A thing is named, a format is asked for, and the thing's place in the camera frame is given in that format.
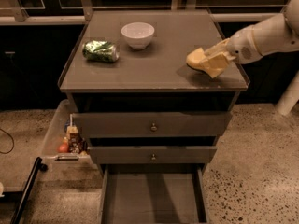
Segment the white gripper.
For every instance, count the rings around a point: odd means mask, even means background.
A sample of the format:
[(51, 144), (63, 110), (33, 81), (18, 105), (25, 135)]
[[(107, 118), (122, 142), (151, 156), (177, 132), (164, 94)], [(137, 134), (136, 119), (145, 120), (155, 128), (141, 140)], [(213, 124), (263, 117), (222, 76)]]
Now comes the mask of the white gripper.
[[(220, 53), (226, 50), (233, 56), (228, 53)], [(205, 57), (200, 65), (202, 70), (211, 78), (220, 75), (234, 59), (240, 64), (253, 63), (262, 59), (262, 55), (254, 43), (252, 25), (237, 31), (230, 38), (206, 49), (204, 53), (210, 57)]]

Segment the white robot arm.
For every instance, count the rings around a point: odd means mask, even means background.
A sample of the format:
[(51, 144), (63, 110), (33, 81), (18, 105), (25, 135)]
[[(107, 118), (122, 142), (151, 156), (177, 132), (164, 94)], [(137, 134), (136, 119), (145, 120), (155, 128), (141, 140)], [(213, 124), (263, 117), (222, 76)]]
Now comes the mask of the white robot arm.
[(276, 52), (299, 50), (299, 0), (290, 0), (282, 13), (234, 33), (204, 52), (200, 69), (212, 78), (231, 62), (248, 64)]

